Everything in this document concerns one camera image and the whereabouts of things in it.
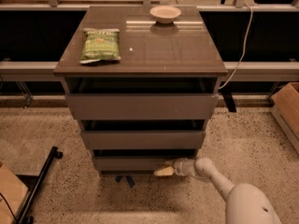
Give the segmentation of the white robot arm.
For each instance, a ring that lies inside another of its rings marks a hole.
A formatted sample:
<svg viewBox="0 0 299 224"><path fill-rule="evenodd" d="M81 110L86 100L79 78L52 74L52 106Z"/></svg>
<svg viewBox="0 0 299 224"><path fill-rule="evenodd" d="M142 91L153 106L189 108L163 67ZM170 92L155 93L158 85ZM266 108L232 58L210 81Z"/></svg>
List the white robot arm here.
<svg viewBox="0 0 299 224"><path fill-rule="evenodd" d="M233 184L210 158L180 158L168 161L155 176L189 176L210 181L225 201L226 224L282 224L265 194L247 183Z"/></svg>

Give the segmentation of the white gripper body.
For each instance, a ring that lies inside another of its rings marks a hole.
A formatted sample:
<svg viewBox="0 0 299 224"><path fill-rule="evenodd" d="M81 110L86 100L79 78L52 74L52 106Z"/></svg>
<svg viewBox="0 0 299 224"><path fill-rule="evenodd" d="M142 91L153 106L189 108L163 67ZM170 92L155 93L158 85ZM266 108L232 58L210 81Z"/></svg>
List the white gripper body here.
<svg viewBox="0 0 299 224"><path fill-rule="evenodd" d="M194 160L180 158L173 161L173 167L176 175L196 177L197 173L194 167Z"/></svg>

